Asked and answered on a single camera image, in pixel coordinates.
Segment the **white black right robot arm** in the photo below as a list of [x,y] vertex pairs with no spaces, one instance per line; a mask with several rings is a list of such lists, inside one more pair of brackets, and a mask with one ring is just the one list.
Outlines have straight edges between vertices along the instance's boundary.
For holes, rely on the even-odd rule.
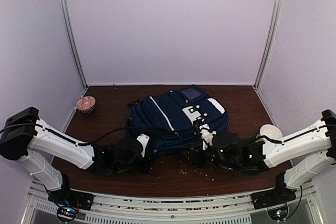
[[322,112],[322,117],[307,128],[275,139],[263,134],[241,139],[238,134],[211,132],[208,126],[196,125],[199,142],[180,151],[180,157],[191,165],[206,163],[258,175],[290,159],[305,156],[295,167],[276,177],[275,188],[269,192],[272,203],[279,204],[327,165],[335,163],[335,113]]

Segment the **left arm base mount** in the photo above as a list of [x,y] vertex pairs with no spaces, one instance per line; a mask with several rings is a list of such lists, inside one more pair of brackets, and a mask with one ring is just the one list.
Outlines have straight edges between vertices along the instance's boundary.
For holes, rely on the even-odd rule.
[[70,189],[69,182],[62,182],[59,190],[50,191],[44,186],[48,200],[57,206],[56,217],[61,223],[70,223],[79,215],[79,210],[90,210],[94,195]]

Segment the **navy blue student backpack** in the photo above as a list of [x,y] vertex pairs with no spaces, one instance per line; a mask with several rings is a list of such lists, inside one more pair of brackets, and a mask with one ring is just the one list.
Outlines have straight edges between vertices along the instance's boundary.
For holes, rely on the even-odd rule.
[[148,96],[133,106],[127,119],[127,137],[145,130],[157,156],[169,155],[192,144],[202,144],[193,122],[204,120],[212,131],[227,131],[229,116],[224,106],[196,85]]

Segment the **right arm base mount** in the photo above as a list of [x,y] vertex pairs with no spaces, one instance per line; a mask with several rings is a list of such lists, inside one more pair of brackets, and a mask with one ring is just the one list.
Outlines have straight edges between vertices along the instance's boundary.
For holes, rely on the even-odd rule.
[[301,204],[303,197],[302,186],[300,186],[300,197],[295,209],[290,210],[289,208],[288,202],[297,199],[296,192],[296,189],[277,187],[253,193],[251,194],[251,200],[255,210],[267,208],[267,215],[271,220],[277,223],[286,222],[297,212]]

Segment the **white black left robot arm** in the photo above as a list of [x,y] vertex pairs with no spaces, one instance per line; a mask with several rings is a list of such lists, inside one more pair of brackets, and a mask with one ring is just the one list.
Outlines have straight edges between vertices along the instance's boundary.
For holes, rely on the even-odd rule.
[[146,134],[103,147],[54,129],[38,113],[38,109],[29,107],[6,120],[1,130],[1,156],[21,163],[64,205],[75,201],[75,192],[69,189],[68,177],[52,167],[40,151],[104,177],[136,169],[145,157],[150,141]]

